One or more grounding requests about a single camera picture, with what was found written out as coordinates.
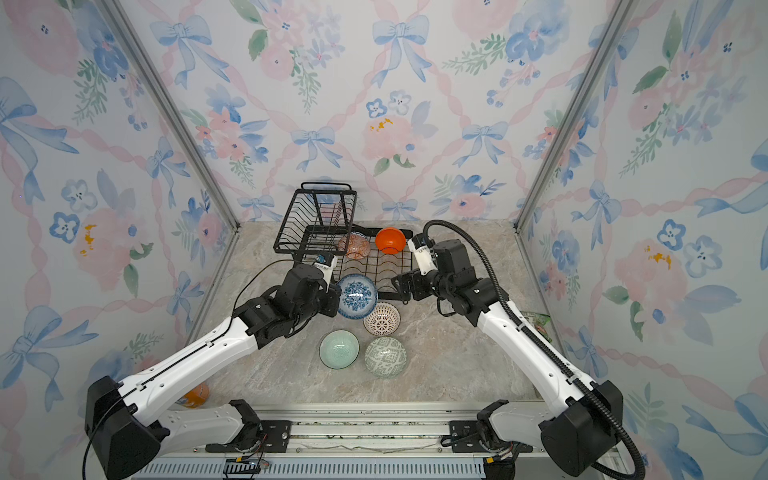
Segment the blue floral bowl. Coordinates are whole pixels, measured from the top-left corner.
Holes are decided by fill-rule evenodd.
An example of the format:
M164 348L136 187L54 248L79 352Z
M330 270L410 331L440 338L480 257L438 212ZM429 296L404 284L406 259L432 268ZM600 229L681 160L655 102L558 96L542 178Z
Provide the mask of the blue floral bowl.
M375 283L361 274L344 276L340 288L338 314L351 320L362 320L371 314L378 303Z

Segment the pale green bowl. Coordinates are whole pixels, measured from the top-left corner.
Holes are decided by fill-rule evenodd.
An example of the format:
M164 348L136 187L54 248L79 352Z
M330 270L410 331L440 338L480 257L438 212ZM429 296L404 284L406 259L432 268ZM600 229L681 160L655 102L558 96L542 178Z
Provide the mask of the pale green bowl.
M352 332L335 330L322 339L319 357L327 368L342 370L356 361L359 351L359 340Z

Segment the red patterned bowl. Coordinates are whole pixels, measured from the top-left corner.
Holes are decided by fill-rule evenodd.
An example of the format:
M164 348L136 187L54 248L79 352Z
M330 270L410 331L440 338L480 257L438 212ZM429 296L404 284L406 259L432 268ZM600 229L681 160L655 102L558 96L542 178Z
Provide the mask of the red patterned bowl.
M370 255L371 251L368 237L359 232L342 236L337 242L337 247L351 260L363 260Z

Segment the orange bowl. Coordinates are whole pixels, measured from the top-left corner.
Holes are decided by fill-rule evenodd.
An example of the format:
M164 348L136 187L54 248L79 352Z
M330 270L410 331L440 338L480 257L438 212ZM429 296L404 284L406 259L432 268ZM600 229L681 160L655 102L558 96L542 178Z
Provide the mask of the orange bowl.
M405 249L407 239L400 229L387 227L377 233L375 245L380 252L386 255L396 255Z

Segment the white patterned bowl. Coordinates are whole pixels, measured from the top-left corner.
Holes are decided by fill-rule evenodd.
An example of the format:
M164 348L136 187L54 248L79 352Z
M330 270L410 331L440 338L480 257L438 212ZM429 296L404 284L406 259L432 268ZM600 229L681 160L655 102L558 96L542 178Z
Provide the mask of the white patterned bowl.
M363 320L368 333L377 337L390 336L401 324L399 310L387 302L379 302Z

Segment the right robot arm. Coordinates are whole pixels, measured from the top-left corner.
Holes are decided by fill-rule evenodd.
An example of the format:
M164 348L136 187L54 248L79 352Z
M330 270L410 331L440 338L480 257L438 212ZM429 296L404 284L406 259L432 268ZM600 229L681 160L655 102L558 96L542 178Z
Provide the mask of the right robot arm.
M609 381L595 383L555 350L521 315L493 271L477 276L461 241L434 243L418 234L408 240L407 249L417 266L392 281L402 299L448 302L452 314L502 348L544 402L542 410L527 412L497 400L477 413L475 435L459 438L491 451L488 463L511 462L531 447L544 450L573 477L594 469L609 478L625 478L601 461L622 441L620 391Z

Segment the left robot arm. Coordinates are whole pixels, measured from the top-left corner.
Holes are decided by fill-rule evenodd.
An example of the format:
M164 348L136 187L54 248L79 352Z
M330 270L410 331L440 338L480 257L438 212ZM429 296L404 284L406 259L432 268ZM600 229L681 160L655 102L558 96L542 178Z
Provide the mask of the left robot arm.
M126 479L185 447L246 455L261 448L268 435L244 400L176 414L170 408L229 364L295 336L315 316L335 316L340 289L332 277L332 265L299 263L281 284L236 304L211 332L165 360L121 380L104 376L93 382L87 390L85 453L98 458L107 478Z

